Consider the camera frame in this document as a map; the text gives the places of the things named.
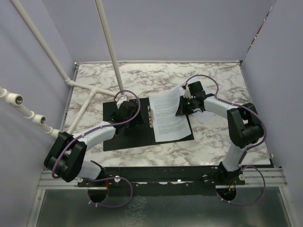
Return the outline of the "printed paper sheet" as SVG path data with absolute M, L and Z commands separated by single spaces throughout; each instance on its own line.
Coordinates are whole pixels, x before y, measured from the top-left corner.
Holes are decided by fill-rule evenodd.
M 179 100 L 178 87 L 165 95 L 149 97 L 156 142 L 176 141 L 191 135 L 187 118 L 176 116 Z

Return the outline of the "white paper sheets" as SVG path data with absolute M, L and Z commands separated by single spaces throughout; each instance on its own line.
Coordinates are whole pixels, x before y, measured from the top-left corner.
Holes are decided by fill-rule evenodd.
M 169 91 L 173 91 L 175 89 L 179 89 L 179 94 L 182 96 L 184 95 L 184 89 L 181 87 L 181 84 L 171 88 Z M 212 112 L 208 112 L 208 111 L 204 111 L 202 112 L 200 109 L 195 109 L 194 110 L 194 113 L 192 114 L 193 117 L 199 122 L 199 123 L 206 123 L 208 122 L 209 120 L 211 120 L 215 114 L 212 113 Z

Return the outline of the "white folder black inside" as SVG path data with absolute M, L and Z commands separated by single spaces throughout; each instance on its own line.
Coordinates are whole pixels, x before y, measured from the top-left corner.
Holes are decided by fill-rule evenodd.
M 148 106 L 150 104 L 149 99 L 140 98 L 140 102 L 141 116 L 137 117 L 140 120 L 137 120 L 137 122 L 136 120 L 134 120 L 135 125 L 133 125 L 133 127 L 127 127 L 125 129 L 122 129 L 122 133 L 118 133 L 112 139 L 103 142 L 103 151 L 113 151 L 118 149 L 137 148 L 165 143 L 194 140 L 194 135 L 190 125 L 189 117 L 186 116 L 191 131 L 190 135 L 179 140 L 156 142 L 154 130 L 150 126 L 148 117 Z M 116 112 L 117 110 L 118 108 L 114 101 L 103 103 L 103 120 L 109 120 L 110 116 L 113 115 L 114 112 Z

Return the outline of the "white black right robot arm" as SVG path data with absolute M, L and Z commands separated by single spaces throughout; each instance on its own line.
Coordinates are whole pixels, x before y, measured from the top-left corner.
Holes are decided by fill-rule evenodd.
M 247 153 L 249 145 L 256 144 L 265 136 L 265 130 L 254 104 L 234 104 L 220 99 L 215 94 L 207 94 L 201 82 L 185 83 L 182 86 L 184 94 L 179 98 L 176 116 L 191 115 L 196 111 L 212 112 L 225 118 L 228 122 L 231 146 L 221 165 L 224 170 L 218 172 L 217 179 L 223 185 L 228 185 L 235 178 L 234 171 L 240 168 L 240 163 Z

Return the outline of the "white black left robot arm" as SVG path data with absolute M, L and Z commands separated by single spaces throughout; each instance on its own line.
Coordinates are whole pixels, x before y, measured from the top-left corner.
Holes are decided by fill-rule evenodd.
M 123 101 L 107 121 L 80 133 L 59 133 L 44 160 L 44 167 L 52 172 L 55 179 L 71 182 L 75 178 L 83 178 L 95 187 L 101 186 L 105 179 L 104 168 L 93 161 L 85 161 L 86 152 L 141 124 L 140 110 L 140 100 Z

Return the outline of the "metal folder clip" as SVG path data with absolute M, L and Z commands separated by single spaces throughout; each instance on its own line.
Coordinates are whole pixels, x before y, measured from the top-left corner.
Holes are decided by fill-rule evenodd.
M 149 126 L 150 128 L 153 128 L 153 114 L 152 114 L 152 109 L 151 107 L 148 105 L 147 106 L 148 109 L 148 119 L 149 119 Z

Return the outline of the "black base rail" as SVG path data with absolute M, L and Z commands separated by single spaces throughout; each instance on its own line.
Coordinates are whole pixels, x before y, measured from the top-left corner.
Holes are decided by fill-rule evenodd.
M 236 170 L 228 173 L 220 166 L 166 166 L 166 167 L 107 167 L 100 178 L 108 182 L 84 180 L 80 188 L 108 190 L 110 196 L 175 196 L 216 195 L 216 187 L 244 185 Z

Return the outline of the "white pipe frame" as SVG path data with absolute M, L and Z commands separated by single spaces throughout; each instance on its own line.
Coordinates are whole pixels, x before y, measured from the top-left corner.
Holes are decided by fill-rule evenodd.
M 21 5 L 38 27 L 64 72 L 73 77 L 75 65 L 52 19 L 40 0 L 23 0 Z M 0 3 L 0 85 L 24 97 L 25 105 L 58 128 L 70 87 L 40 45 L 22 16 L 9 0 Z M 39 126 L 5 101 L 0 103 L 0 142 L 47 142 Z

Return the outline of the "aluminium rail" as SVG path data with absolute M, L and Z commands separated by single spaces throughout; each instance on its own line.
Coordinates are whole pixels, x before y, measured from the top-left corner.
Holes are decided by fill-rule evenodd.
M 281 168 L 259 168 L 258 173 L 253 168 L 244 170 L 244 180 L 236 182 L 236 188 L 262 188 L 266 187 L 284 187 L 287 186 L 286 176 Z M 83 180 L 75 179 L 67 183 L 62 179 L 54 179 L 50 171 L 42 171 L 38 183 L 40 190 L 71 190 L 71 189 L 92 189 L 105 190 L 105 186 L 93 186 L 92 183 L 86 183 Z

